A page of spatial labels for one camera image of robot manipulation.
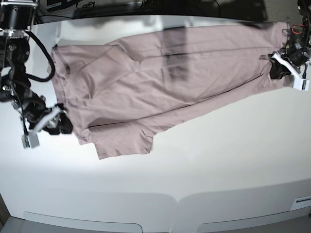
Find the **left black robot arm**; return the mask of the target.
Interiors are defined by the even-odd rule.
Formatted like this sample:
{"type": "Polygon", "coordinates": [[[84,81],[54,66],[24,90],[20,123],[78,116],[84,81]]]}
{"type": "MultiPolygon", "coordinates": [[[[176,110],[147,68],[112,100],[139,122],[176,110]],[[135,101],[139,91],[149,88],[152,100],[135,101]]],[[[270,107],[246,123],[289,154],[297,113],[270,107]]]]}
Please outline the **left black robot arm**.
{"type": "Polygon", "coordinates": [[[276,51],[269,54],[272,63],[270,77],[280,80],[292,76],[296,81],[305,81],[307,69],[311,67],[311,2],[299,0],[297,8],[301,23],[289,26],[273,23],[276,51]]]}

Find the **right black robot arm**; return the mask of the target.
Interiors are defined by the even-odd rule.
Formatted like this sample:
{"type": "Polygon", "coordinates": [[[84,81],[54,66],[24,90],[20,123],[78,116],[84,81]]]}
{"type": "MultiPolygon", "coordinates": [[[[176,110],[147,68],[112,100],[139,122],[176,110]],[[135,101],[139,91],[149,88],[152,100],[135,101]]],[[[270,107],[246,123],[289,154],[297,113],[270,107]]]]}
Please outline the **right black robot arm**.
{"type": "Polygon", "coordinates": [[[31,90],[31,81],[45,83],[55,74],[54,62],[42,42],[32,33],[38,2],[36,0],[2,0],[0,2],[0,68],[8,74],[0,77],[0,100],[10,102],[20,113],[24,135],[41,130],[50,135],[70,134],[73,125],[63,104],[48,108],[44,96],[31,90]],[[32,39],[48,60],[50,73],[40,78],[26,72],[32,39]]]}

